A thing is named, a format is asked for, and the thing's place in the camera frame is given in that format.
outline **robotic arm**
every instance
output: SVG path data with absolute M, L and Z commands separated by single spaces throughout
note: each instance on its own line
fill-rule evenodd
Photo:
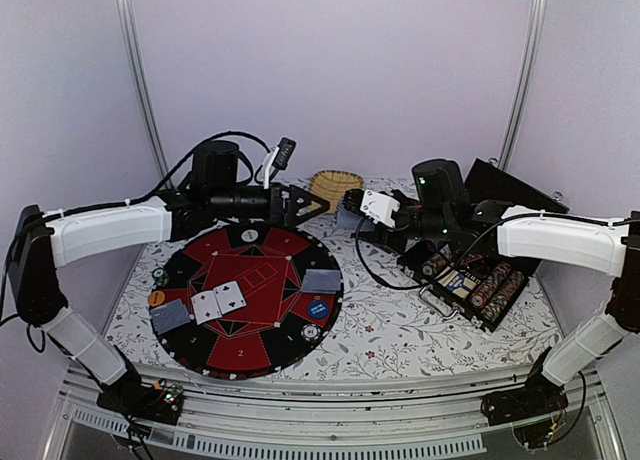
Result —
M 563 386 L 630 333 L 640 331 L 640 213 L 591 219 L 486 200 L 469 203 L 455 162 L 432 160 L 413 168 L 419 205 L 402 196 L 365 191 L 351 204 L 391 234 L 446 241 L 451 249 L 484 256 L 530 257 L 578 265 L 615 277 L 612 295 L 567 338 L 547 349 L 519 389 L 486 395 L 491 425 L 566 408 Z
M 294 148 L 295 142 L 283 139 L 270 153 L 270 165 L 286 168 Z M 248 167 L 249 179 L 236 181 L 238 161 Z M 44 213 L 35 205 L 23 210 L 8 258 L 18 315 L 41 327 L 63 352 L 87 368 L 103 390 L 100 406 L 175 424 L 182 398 L 174 392 L 168 401 L 156 401 L 157 388 L 143 386 L 131 362 L 69 305 L 56 269 L 130 245 L 190 238 L 217 219 L 262 219 L 294 227 L 329 208 L 324 199 L 298 187 L 248 185 L 252 178 L 253 169 L 238 145 L 217 140 L 194 149 L 192 169 L 177 189 L 158 191 L 145 201 L 68 216 Z M 314 203 L 319 207 L 309 210 Z

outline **table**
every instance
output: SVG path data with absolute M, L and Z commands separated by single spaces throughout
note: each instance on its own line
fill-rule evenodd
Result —
M 291 183 L 305 187 L 307 180 Z M 398 189 L 415 197 L 409 179 L 367 180 L 376 191 Z M 343 307 L 330 335 L 298 363 L 264 377 L 267 380 L 381 380 L 479 372 L 529 364 L 559 339 L 558 324 L 544 292 L 532 278 L 500 327 L 490 336 L 464 318 L 448 322 L 428 310 L 415 291 L 390 291 L 377 285 L 355 254 L 350 232 L 331 215 L 300 227 L 319 238 L 338 260 L 345 282 Z M 186 242 L 144 247 L 108 326 L 107 339 L 134 362 L 184 369 L 158 344 L 151 330 L 147 297 L 151 272 Z M 395 266 L 395 256 L 363 244 L 367 262 L 398 285 L 409 280 Z

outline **open case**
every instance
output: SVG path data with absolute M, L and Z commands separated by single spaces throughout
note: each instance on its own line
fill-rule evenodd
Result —
M 480 203 L 483 200 L 500 200 L 523 205 L 535 210 L 546 210 L 556 213 L 567 213 L 569 210 L 566 206 L 527 185 L 523 181 L 479 159 L 476 159 L 471 168 L 465 180 L 465 187 L 469 192 L 469 197 L 473 204 Z M 445 264 L 447 264 L 448 261 L 439 252 L 447 251 L 447 248 L 446 245 L 436 245 L 428 241 L 418 242 L 398 258 L 398 265 L 403 272 L 416 282 L 426 283 L 428 275 L 425 270 L 430 269 L 425 269 L 425 264 L 431 259 L 437 260 L 440 258 L 441 261 L 436 262 L 436 268 L 433 269 L 433 273 L 429 274 L 431 279 L 435 278 L 438 281 L 431 284 L 428 288 L 433 295 L 451 307 L 451 312 L 448 315 L 443 314 L 443 316 L 445 318 L 452 318 L 456 313 L 460 313 L 476 327 L 482 328 L 485 332 L 495 331 L 522 291 L 526 288 L 527 280 L 535 273 L 536 268 L 538 268 L 540 264 L 540 260 L 507 257 L 487 259 L 470 255 L 469 261 L 463 264 L 459 272 L 451 271 L 448 274 L 443 274 L 442 270 L 445 269 Z M 505 267 L 505 271 L 508 273 L 504 276 L 506 280 L 502 278 L 498 284 L 502 282 L 502 286 L 504 286 L 505 283 L 509 281 L 509 274 L 513 274 L 513 272 L 520 272 L 523 280 L 514 283 L 515 290 L 512 290 L 509 297 L 502 304 L 495 303 L 499 308 L 491 312 L 491 315 L 483 314 L 483 309 L 491 305 L 491 301 L 495 299 L 500 292 L 500 285 L 485 299 L 485 303 L 482 306 L 474 307 L 471 299 L 474 294 L 479 293 L 478 290 L 482 282 L 486 280 L 500 264 L 503 264 L 503 267 L 504 264 L 508 265 L 508 267 Z

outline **blue poker chip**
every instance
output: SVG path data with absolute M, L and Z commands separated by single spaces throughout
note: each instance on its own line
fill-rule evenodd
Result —
M 316 320 L 325 318 L 327 315 L 329 315 L 329 305 L 321 300 L 316 300 L 314 302 L 311 302 L 311 305 L 309 305 L 309 308 L 307 308 L 307 312 L 309 313 L 309 316 L 311 318 L 315 318 Z
M 322 330 L 319 326 L 314 325 L 313 323 L 309 323 L 302 327 L 302 338 L 304 338 L 307 342 L 314 342 L 320 338 L 320 333 Z

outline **white wall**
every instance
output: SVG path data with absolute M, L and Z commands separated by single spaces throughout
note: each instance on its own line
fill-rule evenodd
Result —
M 392 177 L 499 154 L 530 3 L 133 0 L 169 163 L 244 129 L 299 142 L 284 176 Z
M 640 0 L 548 0 L 544 31 L 511 172 L 572 212 L 640 209 Z M 569 331 L 609 297 L 610 279 L 543 265 Z M 640 341 L 598 365 L 629 458 L 640 458 Z
M 157 175 L 124 52 L 115 0 L 0 0 L 0 253 L 30 203 L 60 208 L 120 200 Z M 131 260 L 120 251 L 60 272 L 95 324 Z M 14 312 L 11 296 L 5 315 Z M 0 331 L 0 458 L 43 447 L 67 361 L 38 356 L 19 320 Z

